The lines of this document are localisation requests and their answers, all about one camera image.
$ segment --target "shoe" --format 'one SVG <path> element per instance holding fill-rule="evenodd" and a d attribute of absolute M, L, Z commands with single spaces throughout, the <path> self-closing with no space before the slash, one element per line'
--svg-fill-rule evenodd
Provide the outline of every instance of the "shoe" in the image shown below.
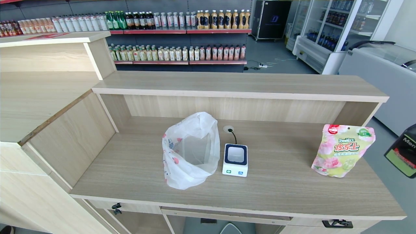
<path fill-rule="evenodd" d="M 0 234 L 15 234 L 15 227 L 12 226 L 5 226 L 1 231 Z"/>

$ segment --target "wall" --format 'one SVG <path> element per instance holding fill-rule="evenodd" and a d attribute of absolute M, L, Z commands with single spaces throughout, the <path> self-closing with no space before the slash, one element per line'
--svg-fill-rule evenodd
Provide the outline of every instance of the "wall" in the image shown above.
<path fill-rule="evenodd" d="M 416 51 L 416 0 L 404 0 L 385 40 Z"/>

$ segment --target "glass door fridge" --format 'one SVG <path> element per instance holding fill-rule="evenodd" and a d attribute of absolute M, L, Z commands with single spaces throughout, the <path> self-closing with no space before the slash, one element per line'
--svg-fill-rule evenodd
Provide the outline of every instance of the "glass door fridge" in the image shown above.
<path fill-rule="evenodd" d="M 349 45 L 386 36 L 403 0 L 312 0 L 293 54 L 320 74 L 336 74 Z"/>
<path fill-rule="evenodd" d="M 286 48 L 290 51 L 293 51 L 296 38 L 302 33 L 311 2 L 311 0 L 300 1 L 297 7 L 295 19 L 293 20 L 292 31 L 286 44 Z"/>

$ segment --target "drawer handle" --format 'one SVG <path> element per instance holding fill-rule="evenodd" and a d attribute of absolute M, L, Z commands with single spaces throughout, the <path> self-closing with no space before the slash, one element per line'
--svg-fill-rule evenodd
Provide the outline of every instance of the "drawer handle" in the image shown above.
<path fill-rule="evenodd" d="M 111 207 L 111 209 L 118 209 L 118 208 L 121 208 L 120 202 Z"/>
<path fill-rule="evenodd" d="M 345 219 L 334 219 L 332 223 L 329 223 L 328 220 L 322 220 L 322 224 L 326 228 L 353 228 L 352 221 L 347 221 Z"/>

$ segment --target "candy bag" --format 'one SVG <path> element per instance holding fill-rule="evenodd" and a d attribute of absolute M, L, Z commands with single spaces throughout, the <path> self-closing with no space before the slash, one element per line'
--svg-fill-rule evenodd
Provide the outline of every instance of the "candy bag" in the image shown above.
<path fill-rule="evenodd" d="M 342 178 L 375 140 L 371 127 L 325 124 L 312 169 L 322 175 Z"/>

